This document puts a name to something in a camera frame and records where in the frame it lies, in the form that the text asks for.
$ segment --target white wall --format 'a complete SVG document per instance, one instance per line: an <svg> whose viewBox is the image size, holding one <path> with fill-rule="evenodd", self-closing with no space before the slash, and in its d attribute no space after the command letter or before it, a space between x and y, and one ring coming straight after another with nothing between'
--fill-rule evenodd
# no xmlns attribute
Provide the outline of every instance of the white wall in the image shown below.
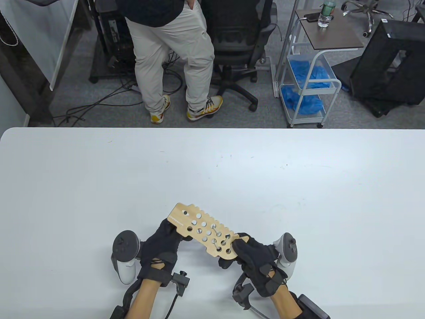
<svg viewBox="0 0 425 319"><path fill-rule="evenodd" d="M23 126L26 114L0 76L0 137L11 127Z"/></svg>
<svg viewBox="0 0 425 319"><path fill-rule="evenodd" d="M0 0L0 11L50 82L56 82L78 0L40 7L25 0Z"/></svg>

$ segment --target hand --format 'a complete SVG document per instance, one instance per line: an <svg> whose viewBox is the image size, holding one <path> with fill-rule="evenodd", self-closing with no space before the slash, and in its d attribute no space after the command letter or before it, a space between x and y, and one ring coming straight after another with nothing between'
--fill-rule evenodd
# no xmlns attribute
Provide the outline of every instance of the hand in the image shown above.
<svg viewBox="0 0 425 319"><path fill-rule="evenodd" d="M161 269L171 273L177 262L177 250L180 242L191 239L191 237L184 238L177 233L176 227L164 219L158 230L142 244L140 265L143 268L164 264Z"/></svg>
<svg viewBox="0 0 425 319"><path fill-rule="evenodd" d="M189 5L189 8L193 10L193 6L195 5L196 0L186 0L186 1L187 1L187 4Z"/></svg>
<svg viewBox="0 0 425 319"><path fill-rule="evenodd" d="M263 245L249 236L248 242L236 239L232 246L238 255L235 260L242 265L242 271L251 279L260 296L272 296L279 286L285 283L284 280L288 276L277 267L275 260L278 258L278 253L272 245ZM227 269L231 263L232 261L229 262L222 258L218 261L219 266L223 269Z"/></svg>

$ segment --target yellow sneaker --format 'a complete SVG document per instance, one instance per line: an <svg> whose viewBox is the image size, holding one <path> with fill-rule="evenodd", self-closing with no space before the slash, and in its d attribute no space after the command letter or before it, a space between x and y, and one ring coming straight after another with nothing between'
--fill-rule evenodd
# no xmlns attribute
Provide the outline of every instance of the yellow sneaker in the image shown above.
<svg viewBox="0 0 425 319"><path fill-rule="evenodd" d="M204 109L198 112L194 112L188 108L187 118L190 119L191 121L196 121L200 118L203 118L206 115L214 114L220 109L222 104L223 104L223 98L221 96L216 95L214 97L209 97Z"/></svg>
<svg viewBox="0 0 425 319"><path fill-rule="evenodd" d="M164 120L164 113L170 107L171 101L169 95L164 95L164 105L162 106L162 112L160 114L150 114L150 122L153 124L161 124Z"/></svg>

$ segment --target vr controller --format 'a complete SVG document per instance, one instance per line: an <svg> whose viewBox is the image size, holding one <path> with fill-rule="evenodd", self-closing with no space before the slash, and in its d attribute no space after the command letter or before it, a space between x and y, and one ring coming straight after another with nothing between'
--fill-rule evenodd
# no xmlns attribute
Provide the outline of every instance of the vr controller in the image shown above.
<svg viewBox="0 0 425 319"><path fill-rule="evenodd" d="M140 260L143 244L133 231L123 231L113 241L110 259L124 285L131 284L136 277L136 260Z"/></svg>
<svg viewBox="0 0 425 319"><path fill-rule="evenodd" d="M121 232L113 242L110 258L119 280L124 285L131 284L136 277L136 260L141 258L143 244L133 231ZM269 248L276 256L277 266L288 275L288 280L294 273L298 257L295 238L290 233L285 233L273 242L273 245L269 245Z"/></svg>

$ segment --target rolling cart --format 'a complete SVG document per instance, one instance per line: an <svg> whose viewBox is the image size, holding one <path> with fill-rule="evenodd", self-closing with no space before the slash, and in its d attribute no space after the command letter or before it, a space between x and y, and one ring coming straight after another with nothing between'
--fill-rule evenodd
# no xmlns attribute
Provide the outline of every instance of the rolling cart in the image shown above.
<svg viewBox="0 0 425 319"><path fill-rule="evenodd" d="M318 128L322 128L341 89L341 82L335 76L324 53L355 51L363 47L363 44L354 31L348 26L341 10L335 9L334 19L327 28L323 29L320 28L317 23L309 23L306 20L300 20L304 18L304 15L319 12L320 9L297 10L295 7L296 5L297 1L295 1L294 4L293 16L291 16L289 22L288 31L282 48L281 60L276 73L274 82L275 97L280 97L282 100L286 119L288 121L288 128L293 128L296 124L306 123L316 123ZM308 37L308 41L306 42L299 41L299 37L296 36L300 34L301 27L303 27L305 35ZM314 49L314 53L296 54L299 52L298 47L300 46L311 46ZM309 62L310 67L305 78L304 76L301 78L299 74L294 72L291 62L296 61ZM312 78L312 73L316 66L322 67L326 71L326 78ZM315 87L315 83L323 83L325 85L323 85L324 87L317 87L317 85ZM294 109L289 107L283 98L282 90L288 86L300 96ZM316 114L299 114L304 97L313 95L321 99L320 95L323 94L332 95L331 102L328 106L323 106Z"/></svg>

